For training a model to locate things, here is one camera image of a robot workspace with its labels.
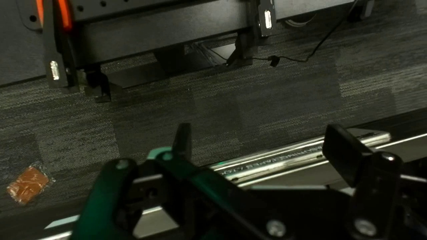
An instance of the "machine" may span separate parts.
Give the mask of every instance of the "machine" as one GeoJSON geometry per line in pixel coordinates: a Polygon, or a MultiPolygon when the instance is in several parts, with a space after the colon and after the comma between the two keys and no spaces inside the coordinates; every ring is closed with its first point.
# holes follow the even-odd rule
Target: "machine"
{"type": "Polygon", "coordinates": [[[105,164],[68,236],[134,239],[138,222],[161,207],[173,227],[145,239],[427,239],[425,160],[373,152],[336,124],[326,127],[321,152],[350,194],[238,188],[190,164],[190,128],[182,124],[173,147],[153,150],[145,164],[105,164]]]}

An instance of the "black cable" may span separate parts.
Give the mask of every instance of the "black cable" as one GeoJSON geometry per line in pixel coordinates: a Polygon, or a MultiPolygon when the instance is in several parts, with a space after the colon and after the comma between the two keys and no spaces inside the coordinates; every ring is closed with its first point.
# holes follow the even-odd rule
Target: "black cable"
{"type": "Polygon", "coordinates": [[[306,55],[305,59],[293,59],[289,56],[269,56],[269,58],[253,58],[254,60],[262,60],[262,62],[272,62],[270,66],[277,66],[280,59],[285,59],[288,62],[294,62],[294,63],[306,63],[314,54],[318,51],[318,48],[322,46],[325,40],[346,20],[346,18],[352,14],[354,7],[357,6],[359,0],[354,0],[354,3],[350,6],[349,11],[344,18],[341,18],[330,30],[329,32],[317,43],[317,46],[310,51],[309,55],[306,55]]]}

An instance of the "floor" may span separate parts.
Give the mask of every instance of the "floor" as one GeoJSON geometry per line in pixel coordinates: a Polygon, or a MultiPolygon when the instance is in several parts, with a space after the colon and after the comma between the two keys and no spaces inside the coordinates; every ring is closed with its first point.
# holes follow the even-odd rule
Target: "floor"
{"type": "MultiPolygon", "coordinates": [[[[305,56],[342,14],[280,28],[258,56],[305,56]]],[[[377,0],[371,19],[345,23],[306,64],[218,67],[116,91],[109,104],[49,90],[42,79],[0,88],[0,187],[34,162],[56,179],[26,207],[0,194],[0,239],[81,208],[102,163],[141,162],[170,146],[182,122],[193,130],[192,162],[206,166],[318,136],[330,122],[354,126],[427,107],[425,20],[425,0],[377,0]]]]}

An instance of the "wire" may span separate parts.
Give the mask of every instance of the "wire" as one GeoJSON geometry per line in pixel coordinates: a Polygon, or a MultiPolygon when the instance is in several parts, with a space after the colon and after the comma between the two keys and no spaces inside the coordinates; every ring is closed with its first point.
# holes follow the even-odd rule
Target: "wire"
{"type": "MultiPolygon", "coordinates": [[[[320,47],[324,44],[325,40],[328,40],[330,38],[330,35],[348,19],[348,16],[350,16],[352,11],[354,10],[354,7],[359,4],[359,0],[354,0],[353,4],[350,6],[350,8],[348,10],[348,12],[324,35],[324,38],[316,44],[316,47],[309,52],[309,55],[305,56],[305,59],[294,59],[294,58],[289,58],[289,56],[276,56],[272,55],[269,58],[252,58],[253,60],[260,60],[260,62],[270,62],[269,66],[276,67],[280,62],[280,59],[285,59],[288,62],[294,62],[294,63],[308,63],[308,60],[316,55],[316,52],[320,50],[320,47]]],[[[214,52],[210,48],[205,48],[209,52],[214,54],[216,56],[218,56],[220,59],[222,59],[224,62],[226,62],[225,58],[222,58],[220,54],[214,52]]]]}
{"type": "Polygon", "coordinates": [[[254,60],[264,60],[264,62],[277,62],[276,64],[278,64],[280,59],[285,59],[288,62],[294,62],[294,63],[308,63],[308,60],[316,55],[316,52],[318,51],[318,48],[322,46],[322,43],[325,40],[329,39],[329,36],[346,20],[348,16],[350,16],[352,11],[354,10],[354,7],[357,6],[359,0],[354,0],[354,3],[350,6],[349,11],[346,12],[346,15],[344,15],[330,30],[326,35],[324,35],[324,38],[317,43],[317,46],[310,51],[309,55],[306,55],[305,59],[294,59],[294,58],[289,58],[289,56],[269,56],[269,58],[253,58],[254,60]]]}

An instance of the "bolt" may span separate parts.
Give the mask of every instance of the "bolt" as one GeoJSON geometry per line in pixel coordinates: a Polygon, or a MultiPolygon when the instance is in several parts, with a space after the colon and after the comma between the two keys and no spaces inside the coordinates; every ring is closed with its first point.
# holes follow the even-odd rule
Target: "bolt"
{"type": "Polygon", "coordinates": [[[266,232],[268,232],[269,236],[282,238],[285,235],[285,227],[278,220],[269,220],[266,223],[266,232]]]}
{"type": "Polygon", "coordinates": [[[116,166],[116,168],[117,170],[125,170],[125,168],[128,168],[128,166],[129,166],[128,160],[120,159],[117,166],[116,166]]]}
{"type": "Polygon", "coordinates": [[[353,222],[354,228],[359,234],[364,236],[375,236],[376,235],[376,227],[367,219],[356,219],[353,222]]]}
{"type": "Polygon", "coordinates": [[[383,152],[381,156],[383,156],[384,159],[387,159],[388,162],[396,160],[396,158],[395,158],[393,155],[388,154],[388,152],[383,152]]]}

